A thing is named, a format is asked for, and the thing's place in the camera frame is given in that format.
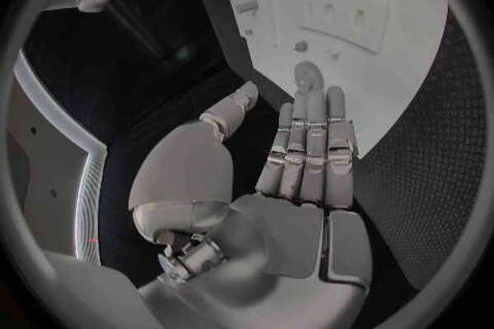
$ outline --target perforated panel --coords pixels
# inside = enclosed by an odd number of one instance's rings
[[[450,12],[417,96],[355,169],[358,201],[416,288],[436,273],[468,220],[482,176],[485,135],[480,79]]]

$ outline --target dark mesh panel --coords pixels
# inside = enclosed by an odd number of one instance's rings
[[[485,135],[479,75],[450,12],[417,96],[355,168],[358,201],[418,289],[448,257],[468,220],[482,176]]]

